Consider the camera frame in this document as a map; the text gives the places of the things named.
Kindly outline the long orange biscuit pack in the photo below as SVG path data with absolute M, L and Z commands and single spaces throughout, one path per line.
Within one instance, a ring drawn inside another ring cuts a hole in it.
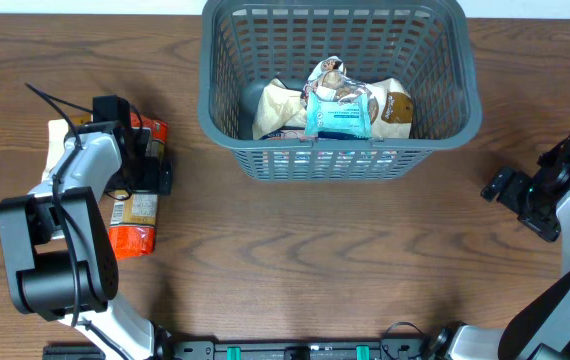
M 154 160 L 165 159 L 168 125 L 156 119 L 142 117 L 147 140 L 147 155 Z M 117 260 L 141 257 L 154 251 L 156 242 L 158 193 L 109 193 L 114 199 L 108 229 L 109 240 Z

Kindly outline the beige paper bag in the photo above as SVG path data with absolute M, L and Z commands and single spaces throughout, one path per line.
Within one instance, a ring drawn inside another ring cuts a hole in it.
M 263 89 L 252 124 L 253 139 L 259 140 L 282 127 L 304 128 L 307 112 L 301 92 L 288 89 L 279 79 L 272 79 Z

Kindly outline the white cookie snack pouch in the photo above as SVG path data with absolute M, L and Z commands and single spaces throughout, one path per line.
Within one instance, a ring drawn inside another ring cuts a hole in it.
M 366 94 L 372 136 L 366 139 L 407 139 L 414 116 L 411 95 L 395 78 L 366 83 L 349 77 L 343 61 L 331 56 L 319 62 L 307 78 L 301 102 L 307 108 L 308 98 L 315 93 L 321 100 L 346 100 L 348 96 Z

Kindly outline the mint green wipes packet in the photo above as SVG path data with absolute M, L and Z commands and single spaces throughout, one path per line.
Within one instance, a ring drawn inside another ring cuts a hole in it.
M 311 93 L 307 103 L 307 136 L 338 133 L 366 139 L 372 136 L 366 94 L 348 96 L 346 100 L 325 101 Z

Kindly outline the Kleenex tissue multipack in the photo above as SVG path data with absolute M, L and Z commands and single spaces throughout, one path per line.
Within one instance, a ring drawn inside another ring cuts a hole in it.
M 346 169 L 349 166 L 363 167 L 373 163 L 391 163 L 397 150 L 358 150 L 356 145 L 373 143 L 372 139 L 354 135 L 320 132 L 306 136 L 303 129 L 286 127 L 260 138 L 267 147 L 253 155 L 256 162 L 266 168 L 268 164 L 283 172 L 291 166 L 296 171 L 325 171 L 329 168 Z

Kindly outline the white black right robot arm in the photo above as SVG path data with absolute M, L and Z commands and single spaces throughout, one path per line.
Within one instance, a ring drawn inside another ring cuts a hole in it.
M 561 276 L 505 329 L 460 323 L 442 329 L 425 355 L 435 359 L 570 359 L 570 134 L 529 176 L 504 166 L 481 192 L 547 242 L 562 247 Z

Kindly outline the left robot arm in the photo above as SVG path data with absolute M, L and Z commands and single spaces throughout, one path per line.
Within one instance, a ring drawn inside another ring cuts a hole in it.
M 154 128 L 126 99 L 98 96 L 88 112 L 83 125 L 63 118 L 63 154 L 47 177 L 0 202 L 12 303 L 76 329 L 107 359 L 171 359 L 170 334 L 118 293 L 117 258 L 98 203 L 117 190 L 170 194 L 172 165 L 148 154 Z

